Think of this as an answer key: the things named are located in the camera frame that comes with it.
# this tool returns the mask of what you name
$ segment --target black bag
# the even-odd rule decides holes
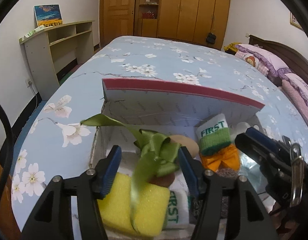
[[[208,44],[215,44],[215,41],[216,41],[216,35],[214,35],[213,33],[208,33],[206,42]]]

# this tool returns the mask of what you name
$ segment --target electrical outlet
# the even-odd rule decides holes
[[[27,84],[27,87],[29,87],[32,83],[30,78],[25,79],[25,83]]]

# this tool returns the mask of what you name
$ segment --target green bow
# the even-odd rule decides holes
[[[170,138],[164,134],[152,130],[136,130],[131,125],[124,124],[104,114],[94,115],[81,121],[81,124],[87,126],[124,126],[136,138],[134,144],[141,149],[141,158],[132,174],[130,207],[131,224],[137,231],[134,216],[140,192],[154,175],[162,177],[178,170],[179,167],[174,161],[180,144],[171,143]]]

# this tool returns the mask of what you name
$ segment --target orange cloth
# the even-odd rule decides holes
[[[224,168],[232,168],[235,171],[238,171],[241,166],[238,149],[233,144],[221,149],[212,156],[203,156],[201,153],[199,155],[204,168],[214,172],[218,170],[221,164]]]

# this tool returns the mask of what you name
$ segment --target metal bolt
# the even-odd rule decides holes
[[[61,180],[61,178],[62,177],[60,175],[56,175],[56,176],[53,177],[52,181],[53,182],[59,182]]]
[[[212,170],[205,170],[206,176],[213,176],[214,172]]]
[[[239,176],[239,180],[241,182],[246,182],[247,181],[247,178],[245,176]]]
[[[88,170],[86,171],[86,174],[88,174],[89,176],[92,176],[92,175],[95,174],[95,170],[94,170],[94,169],[88,169]]]

